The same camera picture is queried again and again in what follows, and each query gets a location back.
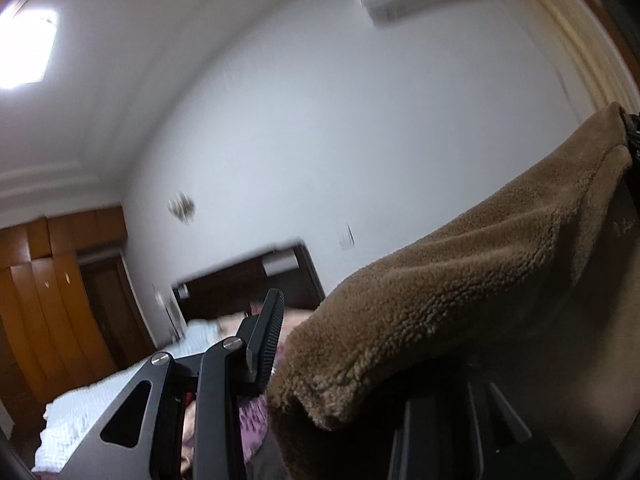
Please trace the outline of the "brown fleece sweater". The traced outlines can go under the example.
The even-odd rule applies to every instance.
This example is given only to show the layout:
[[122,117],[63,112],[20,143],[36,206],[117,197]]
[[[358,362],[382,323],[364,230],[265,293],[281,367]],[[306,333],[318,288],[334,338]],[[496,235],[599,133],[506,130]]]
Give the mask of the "brown fleece sweater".
[[291,478],[638,477],[639,170],[622,108],[292,331],[268,393]]

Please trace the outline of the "purple floral bedspread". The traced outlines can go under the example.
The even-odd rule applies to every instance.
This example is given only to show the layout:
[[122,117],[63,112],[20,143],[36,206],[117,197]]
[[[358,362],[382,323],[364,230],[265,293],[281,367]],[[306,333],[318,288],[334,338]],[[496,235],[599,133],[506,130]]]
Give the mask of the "purple floral bedspread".
[[[183,479],[192,476],[194,459],[196,396],[194,393],[186,395],[186,411],[184,412],[180,474]],[[262,442],[268,430],[268,415],[266,397],[258,396],[244,402],[239,407],[240,433],[244,464],[247,465],[262,447]]]

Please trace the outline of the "dark wooden headboard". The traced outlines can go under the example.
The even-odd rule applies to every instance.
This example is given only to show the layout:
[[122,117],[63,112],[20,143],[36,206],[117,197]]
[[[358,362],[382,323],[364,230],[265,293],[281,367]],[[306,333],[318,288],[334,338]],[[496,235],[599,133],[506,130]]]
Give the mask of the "dark wooden headboard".
[[288,308],[312,311],[326,293],[307,246],[300,240],[269,247],[228,266],[192,275],[172,286],[186,322],[248,312],[270,289],[283,292]]

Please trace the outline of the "white bedside lamp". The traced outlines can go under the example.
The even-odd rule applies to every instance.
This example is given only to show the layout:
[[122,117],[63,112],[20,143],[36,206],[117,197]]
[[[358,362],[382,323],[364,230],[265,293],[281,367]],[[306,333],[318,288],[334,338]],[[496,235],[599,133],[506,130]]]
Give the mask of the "white bedside lamp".
[[171,340],[173,342],[181,340],[183,336],[182,314],[174,295],[156,288],[154,289],[154,299],[157,307],[166,315]]

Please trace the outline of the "brown wooden door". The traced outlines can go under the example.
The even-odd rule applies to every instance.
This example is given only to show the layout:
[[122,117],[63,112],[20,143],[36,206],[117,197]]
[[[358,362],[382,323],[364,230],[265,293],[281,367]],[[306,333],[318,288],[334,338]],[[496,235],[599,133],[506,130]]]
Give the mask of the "brown wooden door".
[[91,311],[108,351],[120,370],[155,350],[120,255],[81,263],[80,274]]

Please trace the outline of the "beige curtain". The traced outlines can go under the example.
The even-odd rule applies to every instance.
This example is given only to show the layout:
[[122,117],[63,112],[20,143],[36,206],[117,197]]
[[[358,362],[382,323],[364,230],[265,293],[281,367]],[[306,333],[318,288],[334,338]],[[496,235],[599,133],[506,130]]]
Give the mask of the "beige curtain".
[[592,104],[639,110],[639,55],[602,0],[525,0],[546,22],[582,78]]

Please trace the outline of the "white bed sheet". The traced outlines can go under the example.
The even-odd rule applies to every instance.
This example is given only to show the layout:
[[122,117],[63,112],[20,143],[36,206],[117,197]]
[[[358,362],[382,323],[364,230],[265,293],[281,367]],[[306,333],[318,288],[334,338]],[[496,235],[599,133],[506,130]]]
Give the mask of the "white bed sheet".
[[[163,351],[177,359],[193,356],[212,346],[220,335],[215,321],[191,321],[182,339]],[[81,440],[147,360],[143,358],[99,382],[67,391],[46,405],[42,415],[46,428],[40,432],[32,466],[36,476],[54,476],[63,469]]]

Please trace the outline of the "orange wooden wardrobe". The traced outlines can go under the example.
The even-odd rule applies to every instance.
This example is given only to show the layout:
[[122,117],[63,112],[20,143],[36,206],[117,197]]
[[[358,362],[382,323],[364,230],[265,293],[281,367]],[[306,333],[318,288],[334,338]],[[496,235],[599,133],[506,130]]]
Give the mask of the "orange wooden wardrobe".
[[119,205],[2,229],[1,401],[16,429],[37,427],[57,396],[116,372],[78,256],[126,237]]

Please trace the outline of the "ceiling light panel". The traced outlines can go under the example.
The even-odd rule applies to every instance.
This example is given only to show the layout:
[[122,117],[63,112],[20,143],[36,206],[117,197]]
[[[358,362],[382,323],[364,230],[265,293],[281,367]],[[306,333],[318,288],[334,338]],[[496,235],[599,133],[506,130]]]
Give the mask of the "ceiling light panel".
[[38,84],[43,80],[57,32],[55,10],[6,8],[1,13],[2,90]]

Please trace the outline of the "white wall switch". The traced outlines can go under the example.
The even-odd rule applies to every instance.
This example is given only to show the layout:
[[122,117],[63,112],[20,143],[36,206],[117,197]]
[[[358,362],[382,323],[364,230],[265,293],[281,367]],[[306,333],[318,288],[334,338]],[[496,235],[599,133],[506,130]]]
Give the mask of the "white wall switch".
[[341,233],[338,236],[338,244],[340,245],[341,250],[349,250],[355,247],[354,233],[352,232],[352,228],[349,224],[346,224],[344,229],[341,230]]

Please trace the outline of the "wall lamp fixture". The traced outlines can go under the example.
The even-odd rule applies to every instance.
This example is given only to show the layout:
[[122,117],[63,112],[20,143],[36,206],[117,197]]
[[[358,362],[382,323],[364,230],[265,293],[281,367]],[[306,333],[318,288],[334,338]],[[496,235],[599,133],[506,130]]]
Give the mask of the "wall lamp fixture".
[[169,213],[182,223],[189,223],[194,218],[194,200],[183,192],[168,200],[167,208]]

